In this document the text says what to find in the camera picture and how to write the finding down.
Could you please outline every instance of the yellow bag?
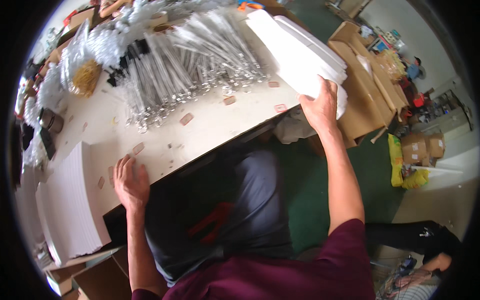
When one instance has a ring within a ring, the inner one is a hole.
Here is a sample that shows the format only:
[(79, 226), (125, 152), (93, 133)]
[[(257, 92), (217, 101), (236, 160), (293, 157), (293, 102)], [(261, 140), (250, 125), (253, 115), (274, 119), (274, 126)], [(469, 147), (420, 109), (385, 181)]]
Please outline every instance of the yellow bag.
[(402, 188), (407, 190), (417, 189), (422, 185), (427, 184), (428, 173), (430, 173), (430, 171), (424, 169), (415, 171), (413, 174), (403, 180)]
[(392, 134), (388, 134), (388, 152), (390, 153), (390, 163), (392, 164), (392, 186), (401, 186), (403, 183), (402, 166), (403, 155), (400, 139)]

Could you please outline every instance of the red object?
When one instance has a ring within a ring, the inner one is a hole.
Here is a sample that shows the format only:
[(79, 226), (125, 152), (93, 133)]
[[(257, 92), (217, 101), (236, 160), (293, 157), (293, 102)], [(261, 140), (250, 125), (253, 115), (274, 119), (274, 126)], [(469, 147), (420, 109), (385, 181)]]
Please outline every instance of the red object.
[(424, 104), (425, 104), (425, 96), (423, 95), (423, 93), (416, 94), (415, 99), (413, 100), (413, 105), (415, 105), (415, 107), (419, 108), (419, 107), (423, 106)]
[(69, 14), (65, 20), (63, 20), (63, 26), (67, 27), (70, 24), (70, 19), (77, 14), (77, 10), (74, 10), (71, 14)]
[(206, 216), (197, 225), (193, 226), (188, 230), (188, 236), (191, 238), (196, 233), (200, 232), (200, 230), (207, 227), (208, 224), (216, 222), (213, 230), (209, 234), (207, 234), (203, 239), (200, 240), (200, 242), (203, 244), (212, 244), (218, 235), (218, 230), (223, 225), (223, 223), (225, 223), (225, 221), (227, 220), (227, 217), (232, 207), (233, 207), (233, 203), (220, 202), (219, 204), (217, 204), (215, 209), (208, 216)]

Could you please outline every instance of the left hand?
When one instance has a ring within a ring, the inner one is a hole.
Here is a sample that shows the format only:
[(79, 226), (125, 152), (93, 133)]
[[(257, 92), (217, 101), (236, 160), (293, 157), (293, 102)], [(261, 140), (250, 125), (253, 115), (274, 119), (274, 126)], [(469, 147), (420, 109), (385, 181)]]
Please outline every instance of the left hand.
[(135, 158), (125, 155), (113, 169), (115, 192), (128, 213), (144, 212), (150, 195), (150, 183), (145, 165), (133, 175)]

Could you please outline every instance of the maroon shirt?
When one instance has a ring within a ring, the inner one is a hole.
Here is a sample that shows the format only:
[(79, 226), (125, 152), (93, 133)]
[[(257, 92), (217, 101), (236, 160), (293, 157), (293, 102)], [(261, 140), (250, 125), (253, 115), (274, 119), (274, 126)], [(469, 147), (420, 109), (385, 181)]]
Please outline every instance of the maroon shirt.
[[(138, 289), (132, 299), (159, 297)], [(163, 299), (375, 299), (365, 226), (358, 219), (340, 225), (310, 263), (258, 255), (204, 263)]]

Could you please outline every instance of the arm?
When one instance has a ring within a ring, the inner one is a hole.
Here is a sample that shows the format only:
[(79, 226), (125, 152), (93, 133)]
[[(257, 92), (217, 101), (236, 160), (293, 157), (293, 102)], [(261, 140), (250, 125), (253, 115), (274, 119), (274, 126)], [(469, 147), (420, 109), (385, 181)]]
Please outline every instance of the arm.
[(328, 210), (330, 235), (351, 219), (365, 223), (360, 187), (347, 155), (342, 133), (336, 125), (337, 85), (318, 76), (320, 93), (316, 99), (299, 95), (298, 99), (309, 124), (322, 141), (328, 168)]
[(117, 9), (120, 8), (123, 4), (127, 2), (131, 2), (132, 0), (117, 0), (115, 3), (113, 3), (110, 6), (107, 6), (105, 8), (101, 8), (100, 12), (98, 13), (101, 18), (105, 18), (113, 14), (113, 12), (116, 12)]
[(135, 158), (128, 154), (117, 162), (113, 171), (115, 192), (127, 211), (127, 247), (130, 287), (132, 291), (147, 289), (160, 297), (167, 291), (166, 283), (155, 267), (148, 247), (144, 222), (150, 183), (145, 166), (133, 175)]

